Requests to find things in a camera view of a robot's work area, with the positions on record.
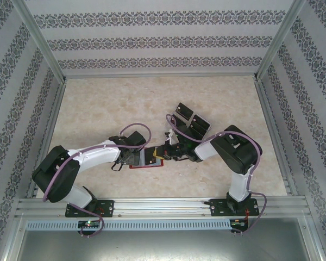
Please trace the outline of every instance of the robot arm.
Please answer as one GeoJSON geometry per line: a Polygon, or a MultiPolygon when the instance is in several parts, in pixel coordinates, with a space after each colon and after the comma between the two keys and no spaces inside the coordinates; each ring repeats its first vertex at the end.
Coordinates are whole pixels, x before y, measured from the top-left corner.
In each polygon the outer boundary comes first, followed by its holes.
{"type": "Polygon", "coordinates": [[[134,132],[129,137],[113,136],[101,144],[78,150],[57,146],[34,171],[33,180],[51,202],[63,200],[92,211],[96,199],[85,187],[73,185],[77,174],[106,162],[131,164],[145,143],[144,137],[134,132]]]}
{"type": "Polygon", "coordinates": [[[222,136],[198,145],[195,153],[201,160],[218,154],[233,171],[227,193],[227,205],[233,212],[237,212],[250,199],[252,171],[259,155],[262,155],[262,148],[234,125],[229,126],[223,133],[222,136]]]}

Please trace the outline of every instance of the floor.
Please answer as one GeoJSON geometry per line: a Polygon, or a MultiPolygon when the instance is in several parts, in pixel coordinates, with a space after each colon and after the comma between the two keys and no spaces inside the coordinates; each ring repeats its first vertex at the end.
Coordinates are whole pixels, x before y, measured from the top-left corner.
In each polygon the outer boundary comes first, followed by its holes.
{"type": "MultiPolygon", "coordinates": [[[[212,135],[236,125],[262,147],[264,154],[254,173],[251,189],[266,195],[286,195],[278,162],[251,76],[180,78],[70,79],[60,108],[51,148],[66,149],[98,144],[133,122],[152,130],[152,145],[161,145],[169,130],[165,115],[182,102],[212,123],[212,135]]],[[[142,127],[124,132],[139,131],[142,127]]],[[[203,197],[225,196],[231,170],[221,157],[201,163],[165,161],[164,167],[120,172],[105,163],[80,173],[96,197],[203,197]]]]}

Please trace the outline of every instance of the aluminum frame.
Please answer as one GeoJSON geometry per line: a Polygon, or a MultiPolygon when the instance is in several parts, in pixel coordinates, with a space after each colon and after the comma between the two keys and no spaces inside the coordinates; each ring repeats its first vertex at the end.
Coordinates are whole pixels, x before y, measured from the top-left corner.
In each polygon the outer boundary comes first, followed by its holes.
{"type": "Polygon", "coordinates": [[[279,47],[283,43],[287,32],[290,30],[290,27],[292,26],[293,22],[295,21],[298,13],[302,9],[305,2],[306,2],[305,0],[293,0],[293,3],[291,4],[289,10],[287,11],[287,14],[284,17],[284,20],[281,23],[279,30],[277,31],[277,34],[275,35],[273,41],[271,42],[268,51],[263,57],[262,62],[255,73],[257,79],[263,78],[274,56],[276,55],[279,47]]]}
{"type": "MultiPolygon", "coordinates": [[[[41,153],[40,153],[39,158],[37,160],[38,164],[40,164],[42,162],[42,160],[46,157],[46,155],[48,153],[49,146],[50,146],[51,141],[52,141],[52,136],[53,136],[55,124],[57,123],[57,118],[58,118],[61,102],[63,100],[66,83],[67,83],[66,80],[65,81],[63,80],[60,83],[56,103],[54,105],[54,108],[52,109],[51,120],[50,120],[50,122],[48,124],[47,136],[44,138],[44,140],[42,142],[41,153]]],[[[27,198],[32,198],[34,196],[35,187],[36,187],[36,183],[32,180],[32,182],[30,184],[30,187],[28,189],[27,198]]]]}
{"type": "Polygon", "coordinates": [[[22,18],[24,24],[28,28],[31,36],[33,37],[35,43],[41,50],[43,57],[46,58],[50,68],[52,69],[55,77],[58,79],[58,82],[61,83],[65,79],[65,76],[61,70],[61,67],[54,57],[51,48],[49,47],[45,37],[42,35],[42,32],[37,25],[33,15],[31,14],[25,0],[12,0],[12,4],[22,18]]]}
{"type": "MultiPolygon", "coordinates": [[[[114,215],[107,220],[215,220],[237,217],[213,217],[208,205],[211,197],[195,198],[112,198],[114,215]]],[[[260,208],[264,199],[256,197],[260,208]]],[[[1,261],[17,260],[27,224],[31,220],[88,220],[65,217],[66,202],[43,203],[38,198],[20,199],[1,261]]],[[[305,196],[270,196],[264,215],[268,218],[297,218],[311,260],[326,260],[305,196]]]]}
{"type": "Polygon", "coordinates": [[[267,128],[269,131],[269,136],[271,137],[273,148],[275,155],[277,156],[278,165],[280,168],[281,175],[283,176],[284,183],[287,182],[290,191],[288,191],[288,194],[291,195],[298,195],[296,186],[294,185],[294,181],[292,178],[292,174],[290,172],[289,165],[287,164],[285,152],[283,150],[283,147],[280,144],[280,137],[278,134],[278,131],[276,129],[275,123],[274,123],[274,117],[271,113],[271,109],[269,107],[268,100],[266,98],[266,95],[264,93],[264,87],[262,86],[262,83],[260,80],[256,80],[254,77],[254,83],[256,87],[256,91],[260,100],[260,104],[262,107],[262,111],[265,117],[265,121],[267,124],[267,128]]]}

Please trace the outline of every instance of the red object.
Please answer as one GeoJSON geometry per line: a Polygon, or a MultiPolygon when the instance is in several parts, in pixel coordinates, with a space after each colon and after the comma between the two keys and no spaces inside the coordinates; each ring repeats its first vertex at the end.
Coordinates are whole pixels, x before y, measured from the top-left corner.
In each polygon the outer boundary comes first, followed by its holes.
{"type": "Polygon", "coordinates": [[[161,160],[161,165],[154,165],[154,166],[150,166],[150,165],[145,165],[145,166],[132,166],[132,165],[129,165],[129,168],[130,169],[143,169],[144,167],[163,167],[164,163],[163,163],[163,160],[161,160]]]}
{"type": "Polygon", "coordinates": [[[246,209],[246,210],[245,210],[245,213],[246,213],[245,223],[247,223],[247,222],[248,222],[248,218],[249,218],[249,214],[250,214],[249,209],[246,209]]]}

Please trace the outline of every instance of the cable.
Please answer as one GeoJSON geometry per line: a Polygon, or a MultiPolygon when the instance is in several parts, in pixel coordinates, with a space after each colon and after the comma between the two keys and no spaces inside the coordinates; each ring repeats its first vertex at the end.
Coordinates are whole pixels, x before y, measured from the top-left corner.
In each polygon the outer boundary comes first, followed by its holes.
{"type": "Polygon", "coordinates": [[[104,222],[104,219],[103,219],[100,215],[95,214],[95,213],[93,213],[93,212],[90,212],[90,211],[88,211],[88,210],[85,210],[85,209],[83,209],[83,208],[80,208],[79,206],[76,206],[75,204],[71,204],[71,203],[69,203],[69,205],[71,205],[72,207],[74,207],[74,208],[76,208],[76,209],[78,209],[78,210],[80,210],[80,211],[82,211],[82,212],[84,212],[84,213],[90,214],[90,215],[92,215],[92,216],[96,216],[97,218],[99,218],[99,221],[102,223],[100,229],[98,229],[97,231],[95,231],[95,232],[94,232],[93,234],[91,234],[91,235],[85,235],[85,234],[83,234],[82,231],[83,231],[83,229],[84,229],[85,227],[82,227],[82,228],[81,228],[81,231],[80,231],[81,237],[86,236],[87,238],[91,238],[91,237],[94,237],[95,235],[99,234],[99,233],[103,230],[103,228],[104,228],[104,226],[105,226],[105,222],[104,222]]]}
{"type": "Polygon", "coordinates": [[[105,147],[112,147],[112,148],[142,148],[142,147],[145,147],[150,141],[151,141],[151,137],[152,137],[152,133],[151,133],[151,130],[145,125],[145,124],[142,124],[142,123],[132,123],[128,126],[126,126],[126,128],[124,128],[123,130],[121,130],[120,133],[122,133],[123,131],[125,131],[127,128],[133,126],[133,125],[140,125],[140,126],[143,126],[145,127],[147,130],[148,130],[148,134],[149,134],[149,137],[148,137],[148,140],[143,144],[143,145],[138,145],[138,146],[129,146],[129,145],[118,145],[118,144],[101,144],[101,145],[94,145],[92,147],[89,147],[89,148],[85,148],[73,155],[71,155],[70,157],[68,157],[60,166],[59,168],[57,169],[57,171],[55,172],[53,178],[51,179],[51,181],[49,182],[48,186],[47,186],[47,189],[45,190],[45,193],[43,195],[43,198],[42,198],[42,201],[46,202],[47,201],[47,196],[48,196],[48,193],[49,191],[51,190],[52,188],[52,185],[54,184],[56,178],[58,177],[59,173],[62,171],[62,169],[65,167],[65,165],[70,161],[72,160],[73,158],[81,155],[82,153],[85,153],[87,151],[91,151],[91,150],[95,150],[97,148],[105,148],[105,147]]]}
{"type": "Polygon", "coordinates": [[[240,231],[239,229],[233,228],[233,230],[238,231],[238,232],[241,232],[242,235],[245,234],[245,233],[247,233],[248,231],[250,231],[250,230],[254,227],[254,225],[256,225],[256,223],[259,221],[259,219],[261,218],[261,216],[262,216],[262,214],[264,213],[264,211],[265,211],[265,209],[266,209],[266,206],[267,206],[267,197],[266,197],[265,194],[260,193],[260,192],[252,192],[252,191],[250,190],[250,182],[251,182],[251,179],[252,179],[253,173],[254,173],[255,169],[258,167],[258,165],[260,164],[260,160],[261,160],[261,152],[260,152],[260,149],[259,149],[258,145],[257,145],[257,144],[255,143],[255,141],[254,141],[253,139],[251,139],[249,136],[244,135],[244,134],[242,134],[242,133],[240,133],[240,132],[233,132],[233,131],[230,131],[230,130],[225,130],[225,131],[222,131],[222,132],[218,132],[218,133],[214,134],[213,136],[211,136],[211,137],[209,137],[209,138],[207,138],[207,139],[205,139],[205,140],[196,140],[196,139],[194,139],[194,138],[192,138],[192,137],[186,135],[185,133],[179,131],[179,130],[177,129],[176,125],[174,125],[174,124],[170,121],[169,117],[170,117],[170,119],[171,119],[173,116],[172,116],[171,114],[167,114],[167,115],[165,116],[165,118],[167,119],[168,123],[169,123],[170,126],[173,128],[173,130],[176,131],[177,133],[181,134],[182,136],[184,136],[184,137],[186,137],[186,138],[192,140],[192,141],[195,141],[195,142],[198,142],[198,143],[203,144],[203,143],[208,142],[209,140],[211,140],[211,139],[213,139],[213,138],[215,138],[215,137],[217,137],[217,136],[222,136],[222,135],[225,135],[225,134],[233,134],[233,135],[238,135],[238,136],[240,136],[240,137],[243,137],[243,138],[247,139],[247,140],[248,140],[248,141],[249,141],[249,142],[254,146],[254,148],[255,148],[255,150],[256,150],[256,152],[257,152],[257,161],[256,161],[255,165],[250,169],[249,178],[248,178],[248,181],[247,181],[247,184],[246,184],[246,190],[249,191],[249,193],[252,193],[252,194],[254,194],[254,195],[260,195],[260,196],[262,196],[262,197],[264,198],[264,200],[265,200],[265,203],[264,203],[264,205],[263,205],[263,208],[262,208],[260,214],[258,215],[257,219],[255,220],[255,222],[254,222],[254,223],[253,223],[253,224],[252,224],[252,225],[251,225],[251,226],[250,226],[250,227],[249,227],[245,232],[242,232],[242,231],[240,231]]]}

